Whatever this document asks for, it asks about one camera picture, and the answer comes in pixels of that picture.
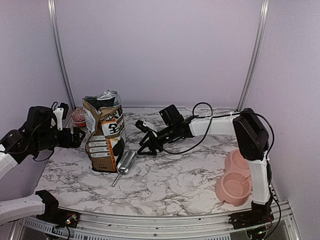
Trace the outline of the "brown white dog food bag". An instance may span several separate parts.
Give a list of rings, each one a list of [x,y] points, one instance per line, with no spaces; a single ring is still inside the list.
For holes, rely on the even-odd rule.
[[[126,146],[126,127],[121,98],[115,90],[105,90],[82,99],[89,137],[85,151],[92,170],[115,173]]]

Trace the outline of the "silver metal scoop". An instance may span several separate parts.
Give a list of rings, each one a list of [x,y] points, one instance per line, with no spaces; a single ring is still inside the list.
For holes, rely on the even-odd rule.
[[[116,167],[116,171],[117,171],[117,177],[115,178],[115,180],[112,183],[112,187],[114,187],[118,181],[118,179],[122,176],[122,175],[127,175],[134,162],[136,159],[136,153],[133,150],[128,150],[124,153],[124,155],[122,156],[121,160],[119,161],[117,167]]]

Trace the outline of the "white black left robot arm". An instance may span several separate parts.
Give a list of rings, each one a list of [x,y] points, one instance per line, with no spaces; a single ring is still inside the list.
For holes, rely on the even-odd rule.
[[[37,162],[41,151],[54,153],[55,148],[76,149],[86,134],[78,127],[63,126],[69,106],[54,102],[51,107],[32,106],[19,129],[9,131],[0,140],[0,176],[4,177],[27,157]],[[47,190],[38,190],[27,197],[2,201],[0,223],[29,216],[59,227],[76,228],[80,213],[59,207],[59,201]]]

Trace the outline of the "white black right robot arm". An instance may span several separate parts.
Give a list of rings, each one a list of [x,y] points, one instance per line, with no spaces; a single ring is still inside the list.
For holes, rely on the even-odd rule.
[[[175,105],[159,112],[166,128],[156,130],[149,122],[138,120],[135,126],[145,136],[139,142],[139,155],[155,156],[164,151],[165,144],[186,138],[208,136],[235,136],[237,149],[229,153],[224,161],[225,173],[215,184],[216,197],[221,201],[240,207],[252,197],[251,208],[229,216],[234,229],[247,228],[271,223],[274,216],[271,204],[272,170],[269,152],[273,146],[269,138],[274,136],[272,129],[267,130],[266,119],[251,108],[232,111],[221,115],[211,113],[199,116],[193,113],[184,118]]]

